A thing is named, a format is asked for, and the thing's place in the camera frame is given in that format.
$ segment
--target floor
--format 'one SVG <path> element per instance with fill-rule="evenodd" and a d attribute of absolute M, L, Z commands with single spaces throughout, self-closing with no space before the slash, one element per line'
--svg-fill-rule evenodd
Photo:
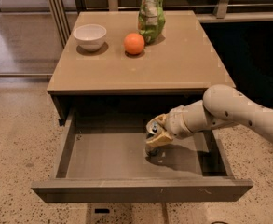
<path fill-rule="evenodd" d="M 0 13 L 0 72 L 53 72 L 61 51 L 49 14 Z M 0 78 L 0 223 L 273 223 L 273 145 L 243 126 L 219 131 L 235 177 L 253 182 L 237 202 L 44 203 L 30 186 L 48 180 L 62 134 L 47 85 Z"/>

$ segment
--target bowl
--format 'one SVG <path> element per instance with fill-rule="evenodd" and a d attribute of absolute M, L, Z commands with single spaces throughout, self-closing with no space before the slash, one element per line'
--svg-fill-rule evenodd
<path fill-rule="evenodd" d="M 106 28 L 97 24 L 88 24 L 74 29 L 73 36 L 77 44 L 87 51 L 96 51 L 105 42 Z"/>

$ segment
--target brown desk surface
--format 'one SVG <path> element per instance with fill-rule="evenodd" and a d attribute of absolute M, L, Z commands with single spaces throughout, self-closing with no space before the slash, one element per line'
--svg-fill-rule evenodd
<path fill-rule="evenodd" d="M 48 93 L 171 93 L 235 86 L 192 11 L 166 11 L 158 41 L 137 57 L 123 41 L 137 33 L 138 12 L 82 12 L 75 27 L 97 23 L 107 29 L 103 47 L 89 53 L 70 36 L 48 85 Z"/>

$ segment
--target orange fruit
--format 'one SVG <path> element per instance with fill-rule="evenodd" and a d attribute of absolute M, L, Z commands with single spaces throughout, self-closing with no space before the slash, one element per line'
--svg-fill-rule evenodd
<path fill-rule="evenodd" d="M 144 49 L 144 39 L 136 33 L 128 34 L 124 40 L 125 51 L 130 55 L 138 55 Z"/>

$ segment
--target robotic hand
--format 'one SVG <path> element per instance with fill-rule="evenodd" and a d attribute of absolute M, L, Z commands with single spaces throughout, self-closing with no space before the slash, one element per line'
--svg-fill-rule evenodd
<path fill-rule="evenodd" d="M 248 99 L 226 85 L 209 87 L 203 99 L 178 106 L 159 115 L 146 125 L 146 152 L 154 155 L 155 147 L 184 139 L 196 132 L 215 130 L 232 123 L 242 124 L 273 143 L 273 110 Z"/>

